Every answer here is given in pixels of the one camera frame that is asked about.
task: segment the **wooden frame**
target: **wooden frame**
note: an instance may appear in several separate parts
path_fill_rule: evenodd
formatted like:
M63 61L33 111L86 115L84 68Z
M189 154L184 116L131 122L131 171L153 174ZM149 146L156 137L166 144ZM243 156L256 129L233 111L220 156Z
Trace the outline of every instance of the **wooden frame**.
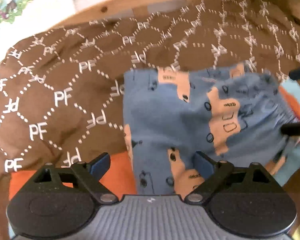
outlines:
M107 0L70 16L56 26L75 25L90 20L103 19L128 9L132 9L135 17L141 17L148 14L147 6L149 4L165 1L171 0Z

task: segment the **garment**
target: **garment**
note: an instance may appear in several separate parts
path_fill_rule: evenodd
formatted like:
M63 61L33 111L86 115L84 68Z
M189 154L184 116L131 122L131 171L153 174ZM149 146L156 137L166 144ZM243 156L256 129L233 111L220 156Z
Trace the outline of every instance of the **garment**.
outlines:
M0 189L9 188L11 172L125 151L123 74L131 68L192 72L247 59L254 71L285 79L300 65L297 48L300 25L276 0L194 0L172 12L96 19L24 39L0 64ZM4 220L0 212L0 240Z
M286 92L292 95L300 105L300 85L298 84L298 82L287 79L281 84L281 86L285 89Z
M237 167L266 165L287 145L281 125L297 120L277 81L251 73L247 63L197 72L132 70L124 84L124 131L139 194L186 187L190 193L202 182L190 179L198 179L196 151Z
M283 186L291 176L300 169L300 144L292 149L287 155L287 159L282 167L274 174L274 179Z
M137 191L128 153L122 152L111 155L110 161L110 168L101 178L100 183L114 193L118 199L121 199L123 195L135 195ZM19 171L11 174L11 182L9 187L10 200L34 175L35 172L36 171ZM67 187L71 187L70 183L63 184ZM10 238L13 238L15 235L10 225L9 235Z

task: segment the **orange cloth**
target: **orange cloth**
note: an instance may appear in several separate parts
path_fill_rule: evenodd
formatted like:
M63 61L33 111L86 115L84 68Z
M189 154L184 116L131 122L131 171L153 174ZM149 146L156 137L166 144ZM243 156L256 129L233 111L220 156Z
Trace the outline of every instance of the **orange cloth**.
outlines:
M294 98L293 95L289 94L282 86L279 86L279 92L300 120L300 104L298 103L298 101Z
M113 154L110 156L110 169L101 178L100 183L114 193L119 199L123 195L137 193L134 175L131 168L128 152ZM22 188L22 186L35 174L36 171L18 171L11 174L9 199Z

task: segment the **gray gripper base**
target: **gray gripper base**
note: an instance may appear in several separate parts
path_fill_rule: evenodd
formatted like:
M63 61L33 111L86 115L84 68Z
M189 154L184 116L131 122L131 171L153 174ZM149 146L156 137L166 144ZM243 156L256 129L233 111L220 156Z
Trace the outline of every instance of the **gray gripper base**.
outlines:
M219 228L200 206L178 196L125 196L103 206L91 223L61 240L244 240ZM271 238L291 240L285 234ZM15 240L28 240L17 236Z

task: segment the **pf monogram pattern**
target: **pf monogram pattern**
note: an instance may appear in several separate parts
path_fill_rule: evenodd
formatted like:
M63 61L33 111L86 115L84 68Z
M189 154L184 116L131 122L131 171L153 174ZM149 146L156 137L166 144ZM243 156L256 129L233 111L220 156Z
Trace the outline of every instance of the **pf monogram pattern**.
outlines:
M0 176L126 151L126 71L186 72L243 60L284 81L300 66L300 26L269 0L196 0L169 13L97 19L22 40L0 64ZM180 99L189 100L189 89L178 84Z

